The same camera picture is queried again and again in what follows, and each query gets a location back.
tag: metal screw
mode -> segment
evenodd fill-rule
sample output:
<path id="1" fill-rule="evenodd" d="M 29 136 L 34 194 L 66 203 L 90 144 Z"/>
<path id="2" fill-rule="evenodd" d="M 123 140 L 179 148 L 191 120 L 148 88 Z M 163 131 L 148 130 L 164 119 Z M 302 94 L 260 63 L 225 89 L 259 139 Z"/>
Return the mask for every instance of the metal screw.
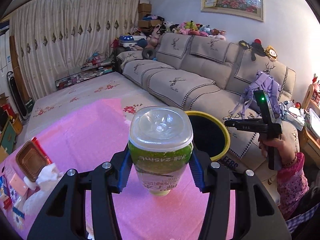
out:
<path id="1" fill-rule="evenodd" d="M 102 168 L 104 168 L 104 169 L 110 169 L 110 168 L 111 168 L 111 163 L 109 163 L 109 162 L 103 163 L 103 164 L 102 164 Z"/>
<path id="2" fill-rule="evenodd" d="M 68 176 L 73 176 L 76 174 L 76 170 L 74 170 L 74 169 L 68 170 L 67 174 L 68 174 Z"/>
<path id="3" fill-rule="evenodd" d="M 252 170 L 246 170 L 245 173 L 250 177 L 254 175 L 254 172 Z"/>
<path id="4" fill-rule="evenodd" d="M 211 163 L 211 167 L 214 168 L 214 169 L 217 169 L 217 168 L 220 167 L 220 163 L 213 162 L 213 163 Z"/>

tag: bracelet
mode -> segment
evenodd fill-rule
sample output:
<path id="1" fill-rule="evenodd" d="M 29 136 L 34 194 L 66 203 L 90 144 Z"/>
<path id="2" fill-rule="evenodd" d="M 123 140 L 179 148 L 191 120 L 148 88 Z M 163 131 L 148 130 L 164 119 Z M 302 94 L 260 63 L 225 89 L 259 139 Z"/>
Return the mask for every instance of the bracelet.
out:
<path id="1" fill-rule="evenodd" d="M 290 162 L 290 163 L 288 163 L 288 164 L 284 164 L 283 167 L 286 167 L 286 166 L 291 165 L 292 163 L 294 163 L 294 161 L 295 161 L 296 159 L 297 159 L 297 154 L 295 153 L 295 157 L 294 157 L 293 161 Z"/>

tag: brown plastic tray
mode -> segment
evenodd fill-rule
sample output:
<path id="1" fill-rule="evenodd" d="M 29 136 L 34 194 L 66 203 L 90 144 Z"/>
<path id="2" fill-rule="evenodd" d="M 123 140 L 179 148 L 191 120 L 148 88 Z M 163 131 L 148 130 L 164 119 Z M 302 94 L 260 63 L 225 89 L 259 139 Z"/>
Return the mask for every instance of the brown plastic tray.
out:
<path id="1" fill-rule="evenodd" d="M 31 182 L 35 182 L 42 168 L 48 165 L 41 150 L 32 141 L 27 141 L 20 149 L 16 162 Z"/>

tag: blue ball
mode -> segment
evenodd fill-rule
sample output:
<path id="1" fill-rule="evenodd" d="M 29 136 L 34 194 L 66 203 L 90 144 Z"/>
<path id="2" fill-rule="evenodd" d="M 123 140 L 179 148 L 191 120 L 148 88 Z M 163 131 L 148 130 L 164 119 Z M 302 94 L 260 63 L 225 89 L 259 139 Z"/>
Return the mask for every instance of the blue ball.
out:
<path id="1" fill-rule="evenodd" d="M 145 39 L 138 40 L 137 46 L 145 48 L 148 45 L 148 42 Z"/>

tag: person's arm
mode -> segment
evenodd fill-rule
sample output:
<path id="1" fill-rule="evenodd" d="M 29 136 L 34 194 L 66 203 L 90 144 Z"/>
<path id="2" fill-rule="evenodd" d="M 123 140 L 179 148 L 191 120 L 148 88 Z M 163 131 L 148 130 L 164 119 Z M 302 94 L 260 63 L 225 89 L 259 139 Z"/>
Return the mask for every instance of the person's arm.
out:
<path id="1" fill-rule="evenodd" d="M 309 190 L 308 181 L 303 172 L 304 155 L 303 153 L 296 154 L 284 135 L 281 135 L 280 139 L 263 140 L 259 138 L 258 140 L 262 154 L 267 153 L 265 146 L 272 146 L 278 149 L 281 156 L 283 168 L 277 174 L 281 203 L 279 209 L 284 219 L 287 220 L 297 208 L 300 199 Z"/>

